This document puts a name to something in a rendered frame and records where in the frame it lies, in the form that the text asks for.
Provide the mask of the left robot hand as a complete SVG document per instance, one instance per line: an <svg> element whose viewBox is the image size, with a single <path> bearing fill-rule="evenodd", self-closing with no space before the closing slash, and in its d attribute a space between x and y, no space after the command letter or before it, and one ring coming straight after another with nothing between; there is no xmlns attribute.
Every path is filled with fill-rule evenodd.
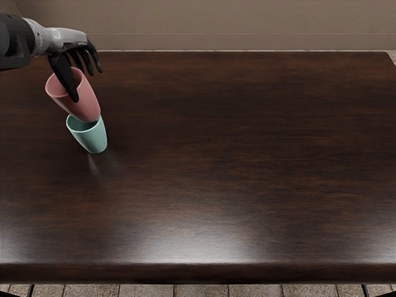
<svg viewBox="0 0 396 297"><path fill-rule="evenodd" d="M35 46L32 57L46 56L48 63L74 103L79 101L77 83L71 69L75 66L80 71L94 75L103 67L98 52L86 33L71 28L44 27L38 22L25 18L35 35Z"/></svg>

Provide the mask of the pink cup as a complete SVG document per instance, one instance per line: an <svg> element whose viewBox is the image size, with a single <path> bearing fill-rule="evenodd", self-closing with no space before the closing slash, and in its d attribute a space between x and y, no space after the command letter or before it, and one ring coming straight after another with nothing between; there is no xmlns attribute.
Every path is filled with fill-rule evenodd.
<svg viewBox="0 0 396 297"><path fill-rule="evenodd" d="M52 74L45 85L47 95L64 111L73 115L83 123L96 121L100 117L101 109L95 92L83 72L71 67L77 84L78 102L73 102L66 89L61 85L55 74Z"/></svg>

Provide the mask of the teal cup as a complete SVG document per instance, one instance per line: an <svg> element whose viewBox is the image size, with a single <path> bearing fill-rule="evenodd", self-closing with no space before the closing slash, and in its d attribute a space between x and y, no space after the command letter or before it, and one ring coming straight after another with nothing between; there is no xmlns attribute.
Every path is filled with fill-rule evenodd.
<svg viewBox="0 0 396 297"><path fill-rule="evenodd" d="M88 153L99 154L106 150L108 139L101 116L95 121L84 123L70 114L66 119L66 126L74 139Z"/></svg>

